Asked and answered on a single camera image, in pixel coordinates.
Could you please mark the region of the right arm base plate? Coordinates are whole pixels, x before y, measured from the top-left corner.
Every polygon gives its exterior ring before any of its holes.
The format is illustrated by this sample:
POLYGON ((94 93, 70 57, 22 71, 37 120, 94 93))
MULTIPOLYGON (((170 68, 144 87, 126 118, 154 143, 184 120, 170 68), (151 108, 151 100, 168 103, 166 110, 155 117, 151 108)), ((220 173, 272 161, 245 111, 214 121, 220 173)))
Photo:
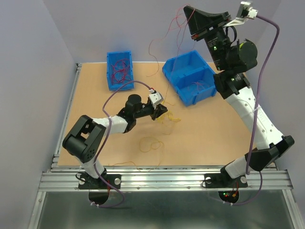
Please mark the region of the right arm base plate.
POLYGON ((247 179, 245 176, 237 178, 230 178, 223 176, 221 173, 207 173, 201 183, 203 188, 246 188, 248 187, 247 179))

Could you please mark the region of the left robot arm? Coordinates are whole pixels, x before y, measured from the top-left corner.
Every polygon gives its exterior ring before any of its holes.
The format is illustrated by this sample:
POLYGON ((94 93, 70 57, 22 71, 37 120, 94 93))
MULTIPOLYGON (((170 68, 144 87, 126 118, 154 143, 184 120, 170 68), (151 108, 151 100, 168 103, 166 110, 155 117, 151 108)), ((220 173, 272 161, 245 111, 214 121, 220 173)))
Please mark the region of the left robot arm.
POLYGON ((106 169, 96 159, 102 139, 111 134, 125 134, 136 125, 136 119, 150 116, 152 120, 166 113, 159 92, 149 94, 148 101, 142 102, 137 94, 128 97, 124 108, 109 118, 90 118, 82 115, 62 142, 62 147, 78 159, 80 165, 90 176, 90 183, 101 188, 106 183, 106 169))

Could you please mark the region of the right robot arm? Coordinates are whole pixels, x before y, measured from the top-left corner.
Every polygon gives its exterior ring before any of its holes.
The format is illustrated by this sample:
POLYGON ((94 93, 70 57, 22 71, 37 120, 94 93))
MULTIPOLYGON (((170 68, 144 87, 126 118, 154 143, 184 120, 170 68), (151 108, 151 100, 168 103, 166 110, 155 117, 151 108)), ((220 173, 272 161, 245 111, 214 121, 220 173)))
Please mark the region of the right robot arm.
POLYGON ((293 144, 290 135, 282 134, 259 105, 259 92, 254 92, 245 72, 257 65, 257 47, 250 41, 230 40, 229 29, 243 25, 260 15, 252 3, 243 1, 237 16, 232 19, 228 12, 207 13, 185 6, 191 38, 204 40, 218 70, 213 76, 217 92, 237 112, 251 131, 249 151, 225 165, 219 175, 222 185, 230 186, 240 176, 251 171, 262 171, 280 158, 293 144))

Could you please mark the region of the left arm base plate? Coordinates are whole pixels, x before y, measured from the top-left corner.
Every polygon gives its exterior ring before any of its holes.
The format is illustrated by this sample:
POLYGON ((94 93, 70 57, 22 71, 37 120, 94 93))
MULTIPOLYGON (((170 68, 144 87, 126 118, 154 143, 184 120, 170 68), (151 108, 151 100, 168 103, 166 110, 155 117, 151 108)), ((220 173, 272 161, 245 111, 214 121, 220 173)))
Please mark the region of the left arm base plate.
MULTIPOLYGON (((78 179, 78 189, 107 189, 108 185, 105 184, 100 178, 92 178, 85 172, 80 172, 75 175, 78 179)), ((117 189, 121 188, 122 176, 120 174, 107 174, 104 179, 117 189)))

